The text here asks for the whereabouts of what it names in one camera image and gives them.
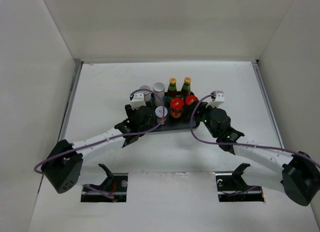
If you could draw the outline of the small spice jar white lid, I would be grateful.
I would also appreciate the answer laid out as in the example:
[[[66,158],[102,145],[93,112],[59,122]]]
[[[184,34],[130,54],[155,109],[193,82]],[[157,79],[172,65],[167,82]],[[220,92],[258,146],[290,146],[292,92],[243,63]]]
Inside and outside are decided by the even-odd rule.
[[[158,106],[155,109],[156,122],[160,126],[163,126],[167,122],[168,110],[164,106]]]

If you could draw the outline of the chili jar red lid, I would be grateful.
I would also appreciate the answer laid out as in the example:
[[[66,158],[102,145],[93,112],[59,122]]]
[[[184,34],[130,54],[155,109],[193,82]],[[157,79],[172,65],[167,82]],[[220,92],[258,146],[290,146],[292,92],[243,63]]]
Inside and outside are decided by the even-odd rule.
[[[191,114],[199,99],[195,95],[189,95],[184,100],[183,118],[185,121],[189,121]]]
[[[178,121],[182,118],[184,110],[184,101],[181,98],[174,98],[170,102],[170,117],[173,121]]]

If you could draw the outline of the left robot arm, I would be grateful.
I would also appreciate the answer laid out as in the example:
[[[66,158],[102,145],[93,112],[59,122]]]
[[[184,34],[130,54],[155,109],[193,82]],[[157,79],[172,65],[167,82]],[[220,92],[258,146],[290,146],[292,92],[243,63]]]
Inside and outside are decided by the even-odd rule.
[[[127,119],[100,135],[74,143],[59,141],[34,171],[43,174],[57,193],[65,193],[77,183],[85,161],[124,148],[157,128],[151,102],[137,109],[126,105],[125,109]]]

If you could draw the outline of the sauce bottle yellow cap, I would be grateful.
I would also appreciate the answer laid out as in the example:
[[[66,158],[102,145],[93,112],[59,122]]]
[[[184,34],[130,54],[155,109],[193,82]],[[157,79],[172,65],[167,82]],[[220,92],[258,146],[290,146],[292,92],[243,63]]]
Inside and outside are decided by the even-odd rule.
[[[169,86],[167,90],[167,102],[170,104],[172,99],[177,97],[177,87],[176,87],[177,80],[176,78],[170,78]]]
[[[180,91],[180,97],[184,100],[190,94],[191,94],[191,78],[185,77],[184,83]]]

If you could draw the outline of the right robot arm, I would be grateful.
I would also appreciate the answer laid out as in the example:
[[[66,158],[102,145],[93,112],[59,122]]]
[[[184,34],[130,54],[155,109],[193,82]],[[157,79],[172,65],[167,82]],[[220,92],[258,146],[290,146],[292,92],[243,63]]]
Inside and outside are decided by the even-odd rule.
[[[226,111],[214,108],[206,102],[194,101],[190,109],[190,120],[202,122],[213,142],[221,150],[247,158],[275,173],[273,178],[254,175],[254,185],[261,179],[264,186],[283,192],[295,203],[307,206],[320,190],[320,165],[302,151],[259,145],[248,141],[245,135],[232,128]]]

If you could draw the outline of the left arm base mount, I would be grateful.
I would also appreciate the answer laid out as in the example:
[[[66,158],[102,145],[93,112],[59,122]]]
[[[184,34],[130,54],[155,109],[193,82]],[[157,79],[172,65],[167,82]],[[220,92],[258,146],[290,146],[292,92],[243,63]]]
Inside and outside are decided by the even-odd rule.
[[[126,202],[128,190],[127,173],[112,173],[104,164],[99,167],[105,172],[100,184],[85,184],[82,187],[81,202]]]

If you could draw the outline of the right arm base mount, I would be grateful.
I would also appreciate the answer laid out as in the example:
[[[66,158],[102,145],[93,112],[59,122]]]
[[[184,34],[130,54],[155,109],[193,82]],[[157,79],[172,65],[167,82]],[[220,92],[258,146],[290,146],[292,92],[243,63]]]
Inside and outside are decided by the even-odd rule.
[[[244,171],[250,167],[242,163],[234,171],[215,174],[219,202],[264,202],[264,193],[260,186],[247,185],[242,178]]]

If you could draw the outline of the tall peppercorn jar blue label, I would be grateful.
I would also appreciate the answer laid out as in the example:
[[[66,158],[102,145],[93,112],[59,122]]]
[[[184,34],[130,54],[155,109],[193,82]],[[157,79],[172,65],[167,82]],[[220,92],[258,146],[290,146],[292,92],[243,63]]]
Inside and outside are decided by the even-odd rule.
[[[165,97],[165,85],[157,82],[153,85],[154,104],[156,107],[162,106]]]

